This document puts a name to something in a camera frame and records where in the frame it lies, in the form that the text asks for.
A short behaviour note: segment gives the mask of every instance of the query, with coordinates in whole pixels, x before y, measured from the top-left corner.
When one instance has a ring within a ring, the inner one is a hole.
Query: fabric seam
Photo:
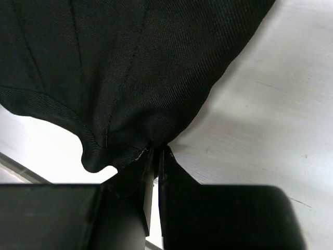
[[[34,64],[34,66],[35,66],[35,68],[36,68],[37,74],[38,74],[39,79],[40,79],[40,82],[41,82],[41,84],[42,84],[42,88],[43,88],[44,92],[46,93],[46,90],[45,90],[45,86],[44,86],[44,82],[43,82],[43,79],[42,79],[41,72],[40,72],[40,70],[39,70],[39,68],[38,68],[38,66],[37,66],[36,59],[35,59],[35,57],[34,57],[33,54],[32,54],[32,51],[31,51],[30,46],[29,46],[29,44],[28,44],[28,40],[27,40],[27,38],[26,38],[26,36],[25,36],[25,34],[24,34],[24,32],[23,32],[23,27],[22,27],[21,22],[20,22],[20,20],[19,20],[19,18],[18,18],[17,10],[16,10],[16,5],[15,5],[15,0],[12,0],[12,1],[11,1],[11,4],[12,4],[12,6],[13,6],[13,9],[14,9],[14,15],[15,15],[15,18],[16,18],[16,20],[17,20],[17,24],[18,24],[18,26],[19,26],[19,28],[20,28],[20,31],[21,31],[21,33],[22,33],[23,40],[24,40],[24,42],[25,42],[25,45],[26,45],[26,47],[27,47],[27,50],[29,51],[29,54],[30,54],[31,59],[32,59],[32,61],[33,61],[33,64]]]
[[[82,53],[81,53],[81,48],[80,48],[80,44],[79,44],[79,34],[78,34],[78,29],[77,29],[77,23],[76,23],[76,18],[75,18],[75,11],[74,11],[73,1],[74,0],[70,0],[69,4],[70,4],[70,8],[71,8],[71,13],[72,13],[76,44],[78,46],[78,51],[79,51],[79,62],[80,62],[80,71],[81,72],[80,72],[80,98],[79,98],[78,111],[80,111],[81,103],[82,103],[83,65],[82,65]]]
[[[134,46],[134,50],[133,50],[133,53],[132,53],[131,61],[130,61],[129,65],[128,65],[127,69],[126,69],[126,75],[125,75],[124,82],[123,82],[123,84],[119,85],[119,88],[118,88],[117,92],[121,92],[121,90],[122,90],[121,87],[123,87],[126,84],[128,78],[130,76],[130,71],[131,71],[131,69],[133,67],[135,53],[136,53],[137,49],[139,48],[140,39],[141,39],[141,36],[142,36],[142,33],[143,33],[143,29],[144,29],[144,26],[145,26],[145,19],[146,19],[146,16],[147,16],[146,15],[147,14],[147,10],[148,10],[148,0],[145,1],[144,13],[143,13],[143,16],[142,16],[139,33],[138,33],[137,40],[136,40],[136,43],[135,43],[135,46]],[[114,101],[112,102],[112,105],[111,105],[110,118],[108,120],[107,127],[106,127],[105,147],[108,146],[109,128],[110,128],[110,125],[111,125],[112,113],[114,111],[115,104],[117,103],[117,101],[119,101],[120,96],[121,96],[121,93],[119,93],[117,95],[117,97],[114,99]]]

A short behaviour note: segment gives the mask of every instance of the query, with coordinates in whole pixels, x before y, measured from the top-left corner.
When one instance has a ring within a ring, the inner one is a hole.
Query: black plastic part
[[[0,249],[143,250],[152,157],[143,153],[101,185],[0,185]]]
[[[303,250],[287,196],[273,186],[201,185],[167,148],[159,201],[165,250]]]

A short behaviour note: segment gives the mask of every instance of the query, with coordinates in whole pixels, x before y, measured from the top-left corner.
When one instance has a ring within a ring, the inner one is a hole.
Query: white surface
[[[79,140],[55,125],[0,109],[0,128],[0,152],[51,182],[114,174],[86,172]],[[308,249],[333,249],[333,1],[277,1],[171,145],[200,182],[282,188]]]
[[[1,184],[24,184],[22,179],[18,178],[14,174],[10,173],[10,171],[0,164],[0,185]]]

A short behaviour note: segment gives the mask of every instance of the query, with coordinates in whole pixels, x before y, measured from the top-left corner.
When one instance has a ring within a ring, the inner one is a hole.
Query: white table
[[[51,182],[114,174],[86,172],[79,140],[53,124],[0,109],[0,128],[0,152]],[[277,1],[171,147],[202,183],[282,188],[308,249],[333,249],[333,1]]]

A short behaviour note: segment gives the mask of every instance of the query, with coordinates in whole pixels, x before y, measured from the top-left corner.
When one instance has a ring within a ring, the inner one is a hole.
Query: stitching
[[[40,78],[40,82],[41,82],[41,84],[42,84],[42,88],[43,88],[44,92],[46,93],[45,86],[44,86],[44,82],[43,82],[43,80],[42,80],[41,72],[40,72],[40,70],[39,70],[39,68],[38,68],[38,66],[37,66],[36,59],[35,59],[35,57],[34,57],[33,54],[32,54],[32,51],[31,51],[30,46],[29,46],[29,44],[28,44],[28,40],[27,40],[26,36],[24,35],[23,27],[22,27],[21,22],[20,22],[20,20],[19,20],[19,18],[18,18],[17,10],[16,10],[16,5],[15,5],[15,0],[12,0],[12,1],[11,1],[11,4],[12,4],[12,6],[13,6],[13,9],[14,9],[14,15],[15,15],[15,18],[16,18],[16,20],[17,20],[17,23],[18,23],[18,26],[19,26],[19,28],[20,28],[20,31],[21,31],[21,33],[22,33],[22,36],[23,36],[23,39],[24,39],[25,45],[26,45],[26,47],[27,47],[27,49],[28,49],[28,51],[29,51],[29,54],[30,54],[30,56],[31,56],[31,59],[32,59],[34,65],[35,65],[36,71],[37,71],[38,76],[39,76],[39,78]]]
[[[73,24],[74,24],[76,44],[77,44],[78,50],[79,50],[79,62],[80,62],[80,71],[81,71],[80,72],[80,98],[79,98],[79,110],[80,110],[81,102],[82,102],[83,66],[82,66],[82,53],[81,53],[81,48],[80,48],[80,44],[79,44],[79,34],[78,34],[78,29],[77,29],[73,1],[74,0],[70,0],[70,7],[71,7],[72,18],[73,18]]]
[[[148,0],[145,1],[144,13],[143,13],[143,17],[142,17],[142,20],[141,20],[138,37],[137,37],[137,40],[136,40],[136,44],[135,44],[135,47],[134,47],[134,51],[133,51],[133,54],[132,54],[132,57],[131,57],[130,64],[129,64],[129,66],[126,69],[126,75],[125,75],[124,82],[123,82],[123,84],[119,85],[117,92],[121,91],[121,87],[124,86],[127,83],[127,80],[128,80],[128,78],[130,76],[130,72],[131,72],[131,69],[133,67],[133,62],[134,62],[134,58],[135,58],[135,53],[136,53],[137,49],[139,48],[140,38],[141,38],[141,35],[143,33],[143,29],[144,29],[144,26],[145,26],[145,20],[146,20],[146,16],[147,16],[147,10],[148,10]],[[112,105],[111,105],[110,118],[108,120],[107,127],[106,127],[105,147],[108,146],[109,127],[111,125],[112,113],[114,111],[116,102],[119,101],[120,96],[121,96],[121,93],[119,93],[117,95],[117,97],[113,100]]]

